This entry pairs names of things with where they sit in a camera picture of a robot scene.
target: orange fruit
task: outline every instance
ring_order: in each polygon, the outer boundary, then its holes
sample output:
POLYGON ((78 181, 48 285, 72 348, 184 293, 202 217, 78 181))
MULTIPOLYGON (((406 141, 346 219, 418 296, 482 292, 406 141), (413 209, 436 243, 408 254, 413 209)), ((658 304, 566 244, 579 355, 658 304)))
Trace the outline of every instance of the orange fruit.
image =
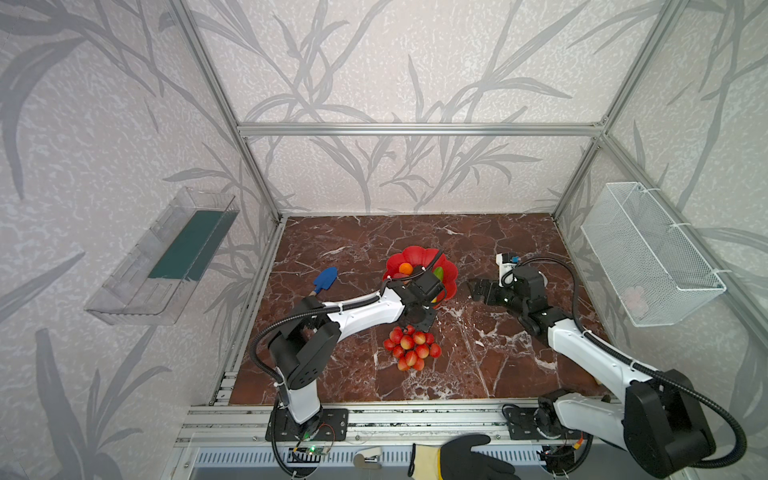
POLYGON ((398 268, 398 271, 403 275, 410 275, 413 273, 413 265, 408 262, 400 263, 400 268, 398 268))

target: aluminum frame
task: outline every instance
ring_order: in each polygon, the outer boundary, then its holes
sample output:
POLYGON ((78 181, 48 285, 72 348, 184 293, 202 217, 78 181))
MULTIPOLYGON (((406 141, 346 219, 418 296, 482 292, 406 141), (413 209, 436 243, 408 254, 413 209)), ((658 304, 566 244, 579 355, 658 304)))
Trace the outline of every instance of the aluminum frame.
POLYGON ((629 177, 630 180, 640 182, 658 200, 662 208, 672 217, 675 223, 682 223, 680 229, 685 233, 690 242, 696 247, 704 259, 716 270, 726 286, 726 291, 721 295, 726 304, 739 318, 744 327, 768 346, 768 317, 754 296, 744 286, 728 266, 723 263, 720 256, 712 251, 698 230, 688 222, 686 217, 661 193, 658 186, 638 167, 632 156, 609 134, 603 134, 598 138, 598 143, 608 153, 615 164, 629 177))
POLYGON ((439 123, 242 123, 237 130, 244 137, 267 136, 496 136, 496 137, 592 137, 600 134, 599 124, 439 124, 439 123))
POLYGON ((280 210, 277 208, 275 199, 272 198, 270 189, 266 185, 266 181, 261 174, 261 170, 259 170, 259 165, 256 163, 253 153, 237 131, 237 119, 227 100, 227 96, 224 94, 221 80, 219 80, 214 65, 205 51, 203 40, 200 36, 200 32, 197 30, 197 25, 192 17, 192 12, 187 7, 184 0, 166 0, 166 2, 170 7, 169 10, 171 16, 174 18, 174 21, 181 31, 184 43, 186 43, 187 47, 190 49, 192 59, 194 59, 195 64, 197 64, 197 67, 200 69, 200 73, 202 74, 210 93, 214 96, 216 106, 219 108, 219 112, 224 119, 226 128, 232 136, 234 142, 233 146, 245 161, 248 172, 256 182, 262 198, 270 208, 270 215, 272 215, 272 218, 275 221, 279 221, 280 210))
POLYGON ((595 155, 598 150, 598 139, 602 134, 608 133, 613 127, 616 120, 621 115, 624 107, 631 98, 637 86, 640 84, 645 72, 654 60, 659 50, 661 50, 664 42, 674 30, 677 20, 683 14, 683 10, 688 4, 688 0, 667 0, 662 5, 659 15, 656 17, 654 26, 648 33, 648 37, 643 45, 643 48, 637 54, 634 63, 630 67, 627 76, 624 77, 624 81, 621 82, 616 96, 611 102, 611 106, 603 116, 602 129, 599 134, 596 134, 592 138, 587 151, 581 158, 581 162, 571 179, 568 181, 568 185, 565 187, 563 194, 560 196, 558 204, 554 207, 552 216, 555 220, 558 220, 565 210, 565 206, 571 201, 571 198, 576 193, 578 186, 586 176, 592 163, 594 162, 595 155))
POLYGON ((220 399, 219 391, 222 388, 222 382, 227 377, 237 377, 237 370, 243 362, 243 355, 245 355, 245 350, 248 347, 249 334, 253 329, 253 324, 256 322, 256 313, 259 311, 261 300, 264 298, 266 283, 270 278, 270 273, 272 273, 272 265, 274 265, 275 257, 277 256, 277 247, 283 239, 287 221, 288 216, 284 215, 270 235, 259 271, 253 278, 253 285, 248 294, 246 307, 240 313, 240 317, 235 325, 234 334, 227 344, 227 358, 221 365, 219 365, 215 383, 212 388, 213 393, 208 402, 209 406, 214 405, 214 403, 220 399))
MULTIPOLYGON (((324 403, 349 410, 347 440, 336 445, 442 445, 470 432, 484 432, 491 444, 549 445, 551 440, 510 440, 502 406, 535 407, 537 399, 406 400, 324 403)), ((263 446, 272 406, 190 408, 175 447, 263 446)))

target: marble tabletop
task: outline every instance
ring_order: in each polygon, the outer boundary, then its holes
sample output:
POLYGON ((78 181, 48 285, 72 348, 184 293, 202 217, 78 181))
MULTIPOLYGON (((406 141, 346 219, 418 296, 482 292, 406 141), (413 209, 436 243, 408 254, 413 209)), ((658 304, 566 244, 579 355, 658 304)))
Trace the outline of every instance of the marble tabletop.
MULTIPOLYGON (((503 308, 468 298, 467 279, 498 275, 496 253, 568 259, 548 214, 292 217, 251 337, 283 318, 294 303, 308 295, 321 270, 339 269, 339 278, 321 293, 321 300, 353 298, 375 290, 387 258, 410 245, 442 248, 458 267, 458 293, 442 303, 431 329, 442 356, 428 357, 421 372, 401 372, 382 346, 391 325, 357 333, 336 346, 318 378, 322 402, 528 398, 558 388, 585 395, 606 392, 570 359, 532 339, 503 308)), ((570 312, 567 270, 552 264, 538 266, 548 278, 549 303, 570 312)), ((579 304, 584 325, 605 338, 584 289, 579 304)), ((260 345, 259 355, 267 360, 265 343, 260 345)), ((269 377, 245 355, 230 404, 271 404, 274 393, 269 377)))

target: gloved hand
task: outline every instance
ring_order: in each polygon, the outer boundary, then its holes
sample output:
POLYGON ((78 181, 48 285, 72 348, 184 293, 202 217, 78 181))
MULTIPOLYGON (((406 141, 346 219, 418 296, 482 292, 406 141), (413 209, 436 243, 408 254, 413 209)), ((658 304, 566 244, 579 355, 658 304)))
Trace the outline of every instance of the gloved hand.
POLYGON ((490 441, 487 435, 465 435, 442 447, 414 443, 408 475, 414 480, 520 480, 507 462, 469 451, 490 441))

